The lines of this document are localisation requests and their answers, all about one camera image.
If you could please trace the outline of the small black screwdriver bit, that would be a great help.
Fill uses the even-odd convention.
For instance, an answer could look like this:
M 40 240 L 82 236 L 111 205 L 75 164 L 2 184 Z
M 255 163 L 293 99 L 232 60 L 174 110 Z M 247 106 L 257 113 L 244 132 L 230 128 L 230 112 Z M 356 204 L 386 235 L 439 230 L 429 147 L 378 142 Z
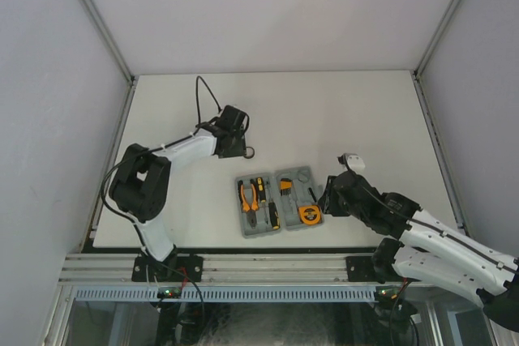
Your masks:
M 311 196 L 314 203 L 317 203 L 317 198 L 315 196 L 315 193 L 311 187 L 307 188 L 309 195 Z

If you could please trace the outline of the orange tape measure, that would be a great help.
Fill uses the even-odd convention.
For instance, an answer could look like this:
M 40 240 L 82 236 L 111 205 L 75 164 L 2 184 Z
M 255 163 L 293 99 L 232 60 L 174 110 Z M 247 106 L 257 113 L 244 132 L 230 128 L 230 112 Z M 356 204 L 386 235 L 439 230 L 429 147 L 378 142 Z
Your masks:
M 320 208 L 317 205 L 306 205 L 298 208 L 298 216 L 305 225 L 319 224 L 322 220 Z

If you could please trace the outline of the grey plastic tool case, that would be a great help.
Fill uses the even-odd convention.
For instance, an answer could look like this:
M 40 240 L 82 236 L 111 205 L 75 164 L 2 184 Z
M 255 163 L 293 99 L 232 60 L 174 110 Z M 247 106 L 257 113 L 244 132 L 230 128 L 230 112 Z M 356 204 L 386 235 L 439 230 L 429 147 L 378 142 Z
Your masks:
M 243 181 L 245 186 L 245 195 L 247 200 L 251 201 L 251 180 L 254 181 L 257 177 L 264 179 L 267 202 L 265 204 L 259 203 L 259 210 L 256 212 L 257 225 L 252 229 L 247 222 L 246 214 L 242 211 L 242 206 L 238 194 L 238 182 Z M 293 181 L 293 187 L 290 196 L 280 195 L 280 180 L 283 177 L 290 178 Z M 319 224 L 305 225 L 301 222 L 298 216 L 298 208 L 306 205 L 317 205 L 314 203 L 308 193 L 307 188 L 311 187 L 315 196 L 321 194 L 320 188 L 315 184 L 314 176 L 309 166 L 299 166 L 294 168 L 287 168 L 277 170 L 273 173 L 253 173 L 235 179 L 235 187 L 238 202 L 238 216 L 241 222 L 242 235 L 245 238 L 266 237 L 285 229 L 288 231 L 312 229 L 321 226 L 324 223 L 324 217 Z M 280 220 L 280 228 L 272 229 L 268 217 L 268 203 L 273 201 L 277 206 L 277 212 Z

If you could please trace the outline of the hex key set orange holder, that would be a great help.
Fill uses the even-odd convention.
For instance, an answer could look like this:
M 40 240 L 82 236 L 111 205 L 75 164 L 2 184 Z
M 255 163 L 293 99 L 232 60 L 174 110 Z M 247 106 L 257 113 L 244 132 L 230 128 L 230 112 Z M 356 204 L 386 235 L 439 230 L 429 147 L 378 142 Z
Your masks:
M 290 196 L 293 187 L 293 181 L 290 178 L 283 177 L 280 180 L 280 195 Z

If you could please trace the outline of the black yellow screwdriver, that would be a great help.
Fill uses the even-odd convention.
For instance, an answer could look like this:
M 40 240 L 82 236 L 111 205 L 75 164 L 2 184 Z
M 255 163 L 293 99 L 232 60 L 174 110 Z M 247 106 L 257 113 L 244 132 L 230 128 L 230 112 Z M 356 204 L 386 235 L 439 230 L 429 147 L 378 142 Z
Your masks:
M 264 185 L 264 179 L 257 177 L 255 179 L 255 188 L 257 193 L 258 203 L 265 204 L 267 202 L 266 190 Z
M 271 225 L 272 229 L 274 229 L 274 230 L 279 229 L 280 228 L 279 215 L 277 212 L 277 206 L 273 201 L 268 203 L 268 217 L 269 217 L 270 225 Z

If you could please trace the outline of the orange handled pliers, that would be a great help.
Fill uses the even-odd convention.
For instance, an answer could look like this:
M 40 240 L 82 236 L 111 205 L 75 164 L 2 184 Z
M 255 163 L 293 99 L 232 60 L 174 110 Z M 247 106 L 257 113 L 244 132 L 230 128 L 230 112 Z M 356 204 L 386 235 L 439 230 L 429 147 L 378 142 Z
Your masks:
M 252 229 L 256 228 L 257 225 L 257 218 L 256 218 L 256 212 L 259 210 L 259 203 L 258 203 L 258 195 L 256 191 L 256 186 L 254 184 L 254 181 L 251 180 L 251 201 L 249 202 L 247 200 L 247 197 L 245 195 L 245 186 L 243 181 L 238 182 L 238 194 L 240 203 L 242 206 L 242 211 L 246 214 L 247 222 L 251 226 Z

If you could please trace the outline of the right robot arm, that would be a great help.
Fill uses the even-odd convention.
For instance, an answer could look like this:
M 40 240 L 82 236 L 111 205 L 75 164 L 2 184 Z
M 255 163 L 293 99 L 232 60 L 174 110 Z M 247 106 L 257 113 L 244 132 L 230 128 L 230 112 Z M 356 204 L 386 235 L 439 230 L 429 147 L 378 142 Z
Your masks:
M 476 306 L 494 323 L 518 330 L 518 259 L 449 228 L 415 201 L 380 193 L 345 171 L 328 177 L 318 202 L 325 214 L 352 216 L 383 236 L 372 257 L 374 274 L 433 284 Z

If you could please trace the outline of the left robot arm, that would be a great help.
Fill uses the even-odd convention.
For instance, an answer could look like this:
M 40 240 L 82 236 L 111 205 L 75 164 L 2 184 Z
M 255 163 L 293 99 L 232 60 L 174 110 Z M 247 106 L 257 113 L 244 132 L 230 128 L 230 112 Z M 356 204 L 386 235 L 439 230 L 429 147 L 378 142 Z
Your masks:
M 101 201 L 115 215 L 130 221 L 141 250 L 152 258 L 148 269 L 158 280 L 171 280 L 178 270 L 177 260 L 170 256 L 175 244 L 162 215 L 172 174 L 206 157 L 247 157 L 249 125 L 247 113 L 227 105 L 214 118 L 199 121 L 183 138 L 155 148 L 131 144 L 106 174 Z

